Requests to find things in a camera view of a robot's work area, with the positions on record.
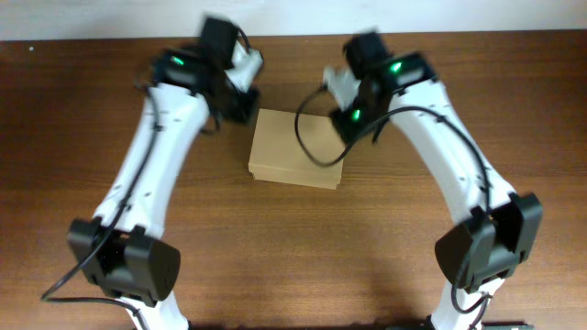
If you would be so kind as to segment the cardboard box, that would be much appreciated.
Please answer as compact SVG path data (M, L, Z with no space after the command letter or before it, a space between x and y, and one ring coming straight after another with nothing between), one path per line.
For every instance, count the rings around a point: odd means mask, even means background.
M300 147L294 131L295 114L261 109L249 157L249 172L258 181L335 190L341 181L341 162L319 167ZM299 132L305 147L321 161L336 158L345 148L330 119L301 115Z

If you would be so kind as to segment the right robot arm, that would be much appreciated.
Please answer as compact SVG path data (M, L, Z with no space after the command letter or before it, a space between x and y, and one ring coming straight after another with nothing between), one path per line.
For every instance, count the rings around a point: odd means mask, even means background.
M421 53L395 57L376 32L354 36L343 53L348 68L325 71L324 82L346 147L393 124L426 164L454 223L435 244L446 284L424 327L479 329L496 291L528 260L543 206L494 169Z

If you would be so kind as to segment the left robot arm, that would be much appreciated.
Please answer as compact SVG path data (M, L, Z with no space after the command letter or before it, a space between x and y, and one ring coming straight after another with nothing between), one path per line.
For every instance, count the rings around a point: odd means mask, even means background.
M191 326L173 293L180 251L162 240L168 204L195 139L257 111L252 82L262 65L243 30L213 16L196 41L166 49L138 85L141 118L113 185L91 219L72 221L76 269L102 290L100 303L126 309L138 329Z

